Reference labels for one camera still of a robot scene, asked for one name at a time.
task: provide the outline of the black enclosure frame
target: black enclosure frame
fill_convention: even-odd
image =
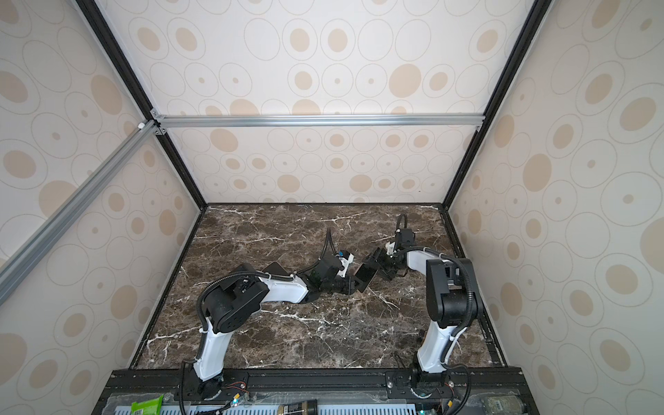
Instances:
[[[145,90],[140,84],[135,72],[131,68],[128,59],[124,55],[122,48],[116,40],[111,28],[106,22],[101,10],[97,6],[95,0],[76,0],[81,12],[88,24],[97,36],[100,44],[104,48],[110,61],[117,70],[120,78],[126,85],[129,93],[138,105],[141,113],[147,120],[155,120],[157,127],[159,122],[156,119],[156,113],[153,111],[153,105],[150,102]],[[537,31],[548,11],[552,0],[535,0],[531,10],[526,18],[526,21],[517,37],[517,41],[512,49],[511,54],[507,59],[507,64],[500,75],[498,83],[489,99],[486,110],[484,111],[484,122],[478,131],[473,135],[470,144],[461,160],[461,164],[456,171],[452,180],[450,189],[448,190],[445,199],[442,203],[436,203],[440,211],[441,220],[445,229],[450,237],[454,254],[463,258],[463,248],[459,241],[458,235],[452,224],[449,209],[456,197],[467,172],[469,171],[479,148],[481,147],[491,124],[495,119],[501,104],[505,100],[507,92],[514,81],[524,58],[528,53],[528,49],[535,39]],[[148,323],[147,329],[139,344],[139,348],[131,362],[131,368],[135,368],[152,328],[154,327],[159,313],[165,303],[168,293],[175,281],[179,272],[180,265],[187,255],[187,251],[193,241],[194,235],[203,219],[207,207],[203,195],[199,191],[193,177],[187,170],[179,152],[173,145],[171,138],[165,129],[159,128],[161,134],[158,135],[158,140],[177,170],[182,182],[185,184],[187,190],[190,192],[192,198],[200,209],[200,214],[194,226],[192,233],[186,241],[183,252],[178,258],[173,273],[169,276],[166,288],[164,289],[161,298],[157,303],[157,307],[153,316]],[[519,391],[522,399],[531,407],[531,414],[539,415],[535,406],[533,396],[528,388],[523,373],[519,368],[508,367],[503,351],[500,348],[495,336],[495,332],[489,316],[484,311],[482,316],[478,318],[483,334],[487,341],[489,354],[493,361],[493,368],[471,368],[471,378],[474,388],[492,389],[497,385],[508,388],[514,388]],[[383,391],[387,393],[390,398],[401,398],[395,394],[398,390],[399,378],[403,382],[404,377],[407,378],[408,371],[406,369],[246,369],[246,370],[224,370],[224,377],[228,379],[242,379],[247,383],[248,387],[253,390],[263,392],[279,392],[279,391],[297,391],[297,392],[325,392],[325,391]],[[463,383],[465,375],[452,371],[452,380],[457,383]],[[109,379],[102,396],[100,397],[93,414],[101,414],[103,407],[106,405],[106,400],[113,393],[142,393],[142,392],[174,392],[177,395],[177,385],[179,384],[179,371],[171,369],[161,370],[123,370],[114,371]],[[224,402],[222,397],[219,401],[200,401],[200,396],[195,392],[188,395],[186,400],[193,403],[212,404],[214,402]]]

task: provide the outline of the ventilated panel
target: ventilated panel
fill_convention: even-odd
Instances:
[[[319,415],[415,415],[414,404],[319,404]],[[189,415],[219,409],[220,406],[198,405],[189,408]],[[224,415],[277,415],[278,405],[237,406]],[[159,415],[180,415],[177,405],[164,405]],[[131,406],[118,406],[115,415],[131,415]]]

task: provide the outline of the black frame edge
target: black frame edge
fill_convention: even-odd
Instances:
[[[194,226],[191,229],[191,233],[189,234],[189,237],[185,242],[185,247],[182,249],[182,253],[177,258],[177,262],[175,262],[175,267],[173,268],[173,272],[171,273],[171,276],[169,277],[168,282],[166,283],[166,286],[162,291],[161,296],[159,297],[159,302],[157,302],[157,307],[155,307],[152,316],[150,317],[150,321],[147,323],[147,326],[145,326],[141,342],[138,344],[138,348],[136,349],[136,352],[133,354],[133,357],[131,358],[131,364],[129,365],[130,370],[135,369],[136,365],[138,365],[138,360],[140,360],[141,355],[143,354],[143,350],[145,349],[145,345],[147,344],[147,340],[150,336],[150,333],[152,333],[152,329],[155,327],[155,324],[157,324],[157,319],[159,319],[159,315],[161,314],[161,310],[163,309],[163,306],[166,303],[168,294],[171,291],[173,284],[175,284],[175,279],[177,278],[177,274],[180,273],[180,268],[182,267],[182,263],[185,261],[185,258],[187,257],[187,253],[189,252],[191,243],[193,242],[194,237],[196,236],[196,232],[198,232],[199,226],[201,225],[201,222],[205,217],[205,212],[207,212],[207,207],[205,207],[203,210],[200,211],[199,217],[196,218],[196,222],[194,223]]]
[[[131,68],[129,60],[124,55],[124,52],[122,52],[120,44],[113,35],[113,31],[108,26],[108,23],[106,22],[101,10],[99,10],[97,3],[94,0],[76,0],[76,3],[88,21],[90,28],[92,28],[92,31],[97,36],[99,43],[102,45],[102,48],[104,48],[106,56],[108,56],[108,58],[111,60],[111,63],[115,67],[116,71],[118,71],[122,82],[124,82],[127,90],[138,105],[138,108],[141,110],[143,117],[147,120],[154,120],[153,114],[151,113],[153,108],[152,103],[147,97],[141,82],[136,76],[136,73]],[[203,198],[203,195],[201,194],[198,186],[196,186],[194,179],[191,177],[191,174],[185,166],[182,157],[180,157],[180,153],[173,145],[171,138],[166,133],[163,135],[158,135],[157,138],[164,152],[166,152],[166,156],[168,156],[176,172],[182,179],[182,182],[185,184],[185,187],[191,194],[191,197],[196,202],[196,205],[200,210],[203,210],[207,206],[205,199]]]
[[[338,392],[340,388],[346,391],[385,393],[389,399],[385,403],[421,403],[434,405],[435,400],[422,400],[415,396],[404,398],[391,398],[387,382],[394,375],[407,377],[408,369],[379,368],[379,369],[224,369],[224,379],[228,382],[240,379],[247,384],[248,390],[254,392]],[[473,389],[483,392],[492,389],[517,390],[523,402],[529,405],[529,414],[539,415],[539,410],[531,389],[519,367],[477,367],[470,368]],[[456,384],[463,385],[465,373],[452,369],[450,376]],[[101,396],[99,397],[93,415],[99,415],[106,406],[108,398],[113,395],[136,393],[166,393],[172,392],[177,399],[178,385],[180,383],[179,369],[143,369],[113,371]],[[185,378],[185,390],[191,389]],[[200,401],[195,398],[192,404],[223,404],[225,398],[209,401]]]
[[[157,135],[157,140],[161,144],[161,148],[163,148],[166,156],[168,156],[171,161],[171,164],[173,164],[173,168],[175,168],[175,171],[180,175],[182,183],[185,184],[185,187],[189,191],[192,199],[194,199],[196,205],[199,207],[199,210],[204,212],[207,209],[207,202],[205,201],[203,194],[201,194],[199,187],[196,186],[193,176],[189,173],[185,161],[180,157],[180,152],[175,148],[173,140],[169,137],[167,132],[164,132],[162,135]]]
[[[487,104],[487,108],[484,111],[484,122],[479,131],[476,131],[473,135],[473,138],[468,145],[468,150],[466,150],[463,155],[461,164],[452,179],[452,185],[445,195],[445,199],[443,200],[443,206],[445,208],[450,208],[454,202],[454,198],[459,192],[465,176],[470,170],[470,167],[475,160],[475,156],[484,142],[484,139],[489,132],[489,128],[493,124],[493,120],[500,110],[501,104],[505,100],[507,91],[509,90],[512,81],[514,81],[514,78],[521,67],[521,63],[528,54],[528,49],[530,48],[551,3],[552,0],[535,0],[533,3],[530,13],[526,18],[526,21],[523,23],[523,28],[519,33],[514,48],[512,49],[512,53],[510,53],[509,58],[507,59],[503,73],[500,75],[498,83],[493,90],[489,103]]]
[[[442,219],[443,225],[445,226],[445,231],[447,232],[448,238],[450,238],[450,242],[452,243],[452,250],[454,251],[454,255],[457,258],[466,258],[465,253],[463,252],[463,247],[461,246],[461,241],[459,240],[459,236],[457,235],[456,229],[454,228],[452,218],[450,218],[449,210],[442,207],[442,205],[438,210],[440,211],[440,218]],[[493,366],[506,367],[507,360],[505,359],[503,349],[498,342],[498,338],[496,336],[495,330],[493,329],[493,324],[491,324],[486,306],[484,307],[484,313],[480,315],[477,320],[479,322],[479,327],[482,330],[484,341],[487,344],[487,349],[489,349],[489,356],[491,357]]]
[[[315,203],[283,203],[283,202],[274,202],[274,203],[265,203],[265,202],[215,202],[208,203],[209,207],[215,206],[431,206],[436,207],[439,210],[442,205],[440,202],[362,202],[362,203],[353,203],[353,202],[315,202]]]
[[[102,44],[102,47],[106,51],[106,55],[113,63],[113,66],[116,67],[120,78],[122,78],[134,101],[136,101],[143,117],[147,120],[152,120],[153,116],[150,114],[152,103],[133,69],[131,69],[129,61],[124,56],[120,44],[113,35],[102,12],[99,10],[99,6],[97,6],[94,0],[76,0],[76,2],[94,31],[94,34],[97,36],[99,43]]]

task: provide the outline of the beige circle pattern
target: beige circle pattern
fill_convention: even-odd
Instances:
[[[450,209],[503,350],[528,370],[545,414],[659,411],[648,392],[659,355],[635,321],[655,327],[661,311],[660,3],[559,1]],[[495,195],[486,211],[484,189]],[[492,250],[470,237],[477,211]],[[525,247],[518,268],[514,236]],[[503,309],[517,301],[491,302],[515,292],[507,284],[519,313]],[[517,327],[524,318],[537,326],[525,339],[541,335],[537,357]]]
[[[537,353],[542,344],[537,325],[525,316],[517,318],[516,336],[521,347],[528,353]]]
[[[3,409],[26,402],[47,406],[48,413],[89,413],[96,402],[100,373],[126,367],[131,359],[139,339],[136,330],[143,330],[152,311],[151,297],[164,284],[179,241],[198,215],[178,181],[169,180],[170,189],[157,190],[166,170],[145,170],[169,165],[156,151],[158,145],[153,138],[131,157],[24,281],[31,295],[43,299],[39,318],[46,321],[44,335],[26,335],[26,321],[9,318],[30,315],[33,301],[5,304],[9,308],[0,317],[0,348],[9,360],[0,369],[0,384],[10,386],[14,397],[4,399]],[[140,172],[146,191],[127,186],[123,171]],[[151,197],[144,199],[144,194]],[[156,206],[157,214],[145,212],[144,202],[150,200],[159,201],[146,205]],[[133,210],[124,214],[125,207]],[[123,247],[131,247],[131,253],[123,253]],[[127,260],[131,263],[124,269],[116,269]],[[44,320],[44,315],[52,317]],[[30,413],[25,408],[21,413]]]
[[[492,88],[486,88],[489,74],[502,71],[507,61],[503,52],[507,35],[518,33],[528,11],[516,7],[514,1],[508,7],[491,2],[482,2],[480,7],[479,0],[467,5],[450,0],[363,0],[353,9],[357,18],[351,19],[344,8],[313,0],[241,0],[237,9],[229,0],[160,0],[154,8],[147,7],[147,1],[139,2],[140,7],[118,1],[122,5],[107,8],[109,19],[130,45],[132,62],[147,74],[143,81],[156,86],[151,91],[155,106],[171,115],[177,115],[177,109],[168,106],[171,96],[181,97],[200,114],[205,114],[199,108],[203,96],[217,101],[220,105],[215,107],[220,110],[231,108],[232,96],[238,96],[232,92],[229,96],[222,88],[205,88],[207,79],[204,86],[197,78],[189,80],[185,68],[193,60],[207,68],[206,72],[217,73],[229,63],[245,69],[254,87],[241,96],[264,114],[300,113],[302,106],[305,112],[321,110],[340,96],[347,104],[344,108],[358,108],[356,112],[383,113],[385,108],[388,113],[453,112],[450,108],[462,98],[469,100],[465,110],[474,112],[488,103],[492,93]],[[214,16],[219,24],[204,25],[202,16]],[[450,39],[463,48],[450,48]],[[257,60],[271,65],[256,64]],[[335,88],[318,89],[307,95],[308,101],[296,105],[299,94],[294,96],[284,80],[291,78],[289,71],[300,62],[312,67],[321,79],[325,69],[337,62],[348,69],[350,79],[362,75],[374,82],[349,84],[344,94]],[[173,70],[166,66],[154,70],[155,63]],[[368,64],[374,65],[375,76],[367,75]],[[188,82],[182,84],[179,79]],[[170,80],[177,80],[178,88],[169,86]],[[219,80],[231,89],[243,82],[233,76]],[[367,97],[375,98],[375,105],[363,103]],[[390,103],[406,97],[407,105],[390,108]]]
[[[114,135],[123,113],[142,118],[72,7],[61,1],[5,3],[0,181],[12,189],[5,196],[13,202],[0,214],[0,228],[24,212],[52,215],[127,137],[122,130]],[[12,238],[26,241],[34,228],[18,224]],[[0,246],[3,262],[18,248],[8,252],[7,241]]]

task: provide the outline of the black mounting rail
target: black mounting rail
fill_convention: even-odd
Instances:
[[[180,254],[180,256],[177,258],[177,262],[175,262],[175,266],[173,267],[173,272],[171,272],[168,281],[166,281],[166,288],[164,288],[161,297],[157,302],[157,306],[155,307],[155,311],[152,313],[152,317],[150,318],[150,321],[147,323],[145,330],[143,330],[143,337],[141,338],[141,341],[138,344],[138,348],[136,349],[136,352],[133,354],[133,359],[131,360],[131,364],[129,365],[131,369],[134,369],[136,365],[138,365],[138,360],[140,360],[141,355],[143,354],[143,350],[145,348],[145,345],[147,344],[147,340],[150,336],[150,333],[152,333],[152,329],[155,327],[155,324],[157,324],[157,320],[159,319],[161,310],[163,309],[164,304],[166,304],[166,299],[168,298],[168,294],[169,292],[171,292],[171,288],[175,283],[175,278],[177,277],[177,274],[179,274],[180,267],[182,266],[182,263],[185,261],[185,258],[187,257],[187,252],[189,251],[191,242],[193,242],[194,237],[196,236],[196,231],[199,229],[199,226],[203,221],[203,217],[205,216],[206,211],[207,207],[204,207],[199,213],[199,217],[196,218],[196,223],[194,224],[194,227],[192,228],[191,233],[189,234],[189,237],[185,242],[185,246],[182,249],[182,254]]]
[[[445,231],[450,238],[452,243],[452,250],[454,251],[454,256],[457,258],[465,258],[463,253],[463,247],[459,241],[459,236],[456,233],[454,224],[452,223],[452,218],[450,218],[450,212],[445,209],[442,205],[438,206],[438,212],[440,212],[440,219],[445,226]],[[483,307],[483,312],[477,316],[479,322],[479,327],[482,330],[482,335],[484,336],[484,341],[487,344],[487,349],[489,349],[489,356],[491,357],[491,362],[494,367],[507,366],[507,360],[505,354],[498,343],[498,337],[496,332],[493,329],[489,315],[487,314],[486,306]]]
[[[99,10],[99,6],[97,6],[95,0],[76,0],[76,2],[86,20],[88,21],[90,28],[97,36],[99,43],[102,45],[102,48],[104,48],[104,51],[106,51],[106,55],[111,60],[113,66],[115,66],[116,71],[118,71],[120,78],[127,87],[127,90],[131,94],[134,102],[136,102],[136,105],[138,105],[138,108],[141,110],[143,117],[146,120],[155,120],[153,114],[151,113],[153,105],[150,102],[150,99],[147,97],[141,82],[136,76],[136,73],[133,71],[133,69],[131,69],[129,60],[124,55],[124,52],[122,52],[122,47],[113,35],[111,28],[108,26],[108,23],[106,22],[101,10]],[[166,153],[166,156],[168,156],[176,172],[180,176],[180,179],[182,179],[185,187],[196,202],[196,205],[199,207],[199,209],[203,210],[203,208],[206,206],[203,195],[201,194],[198,186],[196,186],[193,177],[191,177],[189,170],[185,166],[185,162],[182,160],[182,157],[180,157],[180,153],[178,153],[177,149],[173,145],[173,142],[168,136],[168,133],[164,132],[162,135],[157,135],[157,139],[159,140],[161,147]]]
[[[475,132],[473,138],[470,140],[468,150],[466,150],[465,154],[463,155],[459,169],[457,169],[456,174],[454,175],[454,179],[452,179],[450,189],[448,190],[448,193],[443,200],[443,207],[445,209],[449,209],[452,205],[452,202],[454,202],[454,198],[459,192],[459,189],[463,184],[463,180],[465,179],[468,170],[470,170],[470,167],[475,160],[475,156],[477,155],[482,142],[484,141],[487,133],[489,132],[489,129],[493,124],[493,120],[498,114],[498,110],[500,109],[501,104],[505,100],[507,91],[509,90],[512,81],[514,81],[514,78],[516,77],[517,72],[521,67],[521,63],[528,53],[528,48],[530,47],[533,39],[535,38],[535,35],[537,34],[537,30],[539,29],[540,24],[542,23],[542,20],[548,11],[551,1],[552,0],[535,0],[533,3],[531,11],[526,18],[525,23],[523,23],[523,28],[519,33],[519,37],[517,38],[514,48],[512,49],[512,53],[510,53],[509,58],[507,58],[507,63],[505,64],[503,73],[500,75],[498,83],[493,90],[491,98],[489,99],[489,103],[487,104],[487,108],[484,111],[484,122],[482,123],[479,131]]]

